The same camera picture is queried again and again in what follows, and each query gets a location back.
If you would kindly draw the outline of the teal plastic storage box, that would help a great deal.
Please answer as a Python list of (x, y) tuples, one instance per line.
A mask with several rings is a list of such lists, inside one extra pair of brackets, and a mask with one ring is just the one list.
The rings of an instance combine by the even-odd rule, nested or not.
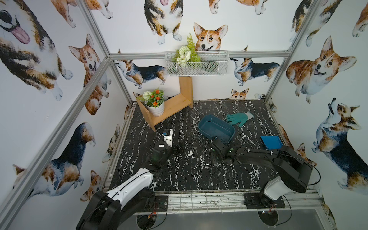
[(229, 143), (236, 132), (232, 125), (214, 115), (204, 116), (198, 124), (198, 130), (206, 138), (217, 138), (224, 144)]

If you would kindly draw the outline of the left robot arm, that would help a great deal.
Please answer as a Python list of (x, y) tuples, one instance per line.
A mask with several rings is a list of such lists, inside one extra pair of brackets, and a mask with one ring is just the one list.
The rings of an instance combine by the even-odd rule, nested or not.
[(133, 214), (151, 211), (155, 214), (167, 199), (157, 199), (148, 189), (156, 173), (166, 170), (165, 164), (173, 155), (183, 153), (184, 144), (157, 142), (141, 168), (121, 185), (108, 192), (96, 192), (81, 216), (78, 230), (116, 230)]

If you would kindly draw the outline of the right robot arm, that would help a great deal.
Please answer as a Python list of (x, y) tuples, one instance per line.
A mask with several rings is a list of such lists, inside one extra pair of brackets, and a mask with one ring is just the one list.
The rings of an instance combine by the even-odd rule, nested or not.
[(307, 191), (313, 166), (288, 146), (272, 150), (232, 148), (214, 137), (210, 148), (225, 165), (253, 164), (277, 172), (278, 176), (268, 182), (258, 195), (261, 201), (276, 201), (292, 191), (301, 194)]

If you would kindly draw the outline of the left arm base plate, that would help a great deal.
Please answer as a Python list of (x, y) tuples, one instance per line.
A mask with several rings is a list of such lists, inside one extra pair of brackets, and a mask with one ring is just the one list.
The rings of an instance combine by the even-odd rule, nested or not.
[(126, 204), (125, 207), (128, 211), (133, 211), (133, 213), (152, 212), (158, 207), (167, 209), (168, 199), (169, 197), (167, 195), (151, 197), (136, 195)]

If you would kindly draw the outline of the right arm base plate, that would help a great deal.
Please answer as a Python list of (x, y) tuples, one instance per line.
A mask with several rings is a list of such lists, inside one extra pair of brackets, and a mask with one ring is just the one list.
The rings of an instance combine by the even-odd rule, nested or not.
[(274, 201), (262, 193), (245, 193), (243, 196), (247, 209), (279, 209), (286, 207), (281, 197)]

